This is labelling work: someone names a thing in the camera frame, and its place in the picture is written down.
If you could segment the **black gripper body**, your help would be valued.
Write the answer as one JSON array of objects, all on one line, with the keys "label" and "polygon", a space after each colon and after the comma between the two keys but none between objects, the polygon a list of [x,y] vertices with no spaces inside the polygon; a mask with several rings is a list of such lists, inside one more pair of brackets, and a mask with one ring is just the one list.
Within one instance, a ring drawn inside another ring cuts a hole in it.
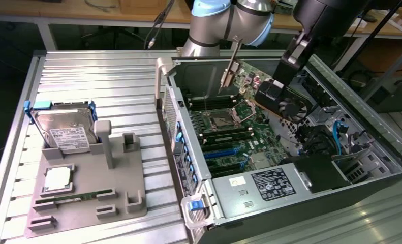
[{"label": "black gripper body", "polygon": [[293,17],[303,25],[297,43],[320,37],[343,36],[369,1],[299,1]]}]

